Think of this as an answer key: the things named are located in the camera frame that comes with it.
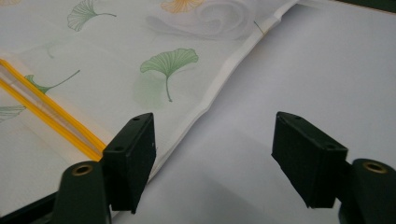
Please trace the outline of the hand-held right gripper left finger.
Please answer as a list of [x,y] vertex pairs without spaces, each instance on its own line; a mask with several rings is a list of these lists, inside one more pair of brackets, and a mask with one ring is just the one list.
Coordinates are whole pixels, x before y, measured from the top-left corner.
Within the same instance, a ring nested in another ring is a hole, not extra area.
[[113,211],[136,213],[155,160],[154,115],[130,119],[103,151],[106,193]]

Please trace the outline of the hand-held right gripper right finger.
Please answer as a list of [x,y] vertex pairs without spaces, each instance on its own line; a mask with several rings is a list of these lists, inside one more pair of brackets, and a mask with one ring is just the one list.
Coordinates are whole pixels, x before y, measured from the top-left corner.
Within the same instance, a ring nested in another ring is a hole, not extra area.
[[333,206],[346,147],[306,119],[279,111],[272,157],[307,207]]

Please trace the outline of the white leaf-print cloth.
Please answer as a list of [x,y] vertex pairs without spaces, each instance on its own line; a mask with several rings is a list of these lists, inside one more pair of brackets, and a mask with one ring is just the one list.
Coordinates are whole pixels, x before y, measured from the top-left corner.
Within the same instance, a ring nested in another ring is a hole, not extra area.
[[0,0],[0,217],[39,200],[152,113],[162,166],[238,64],[298,0]]

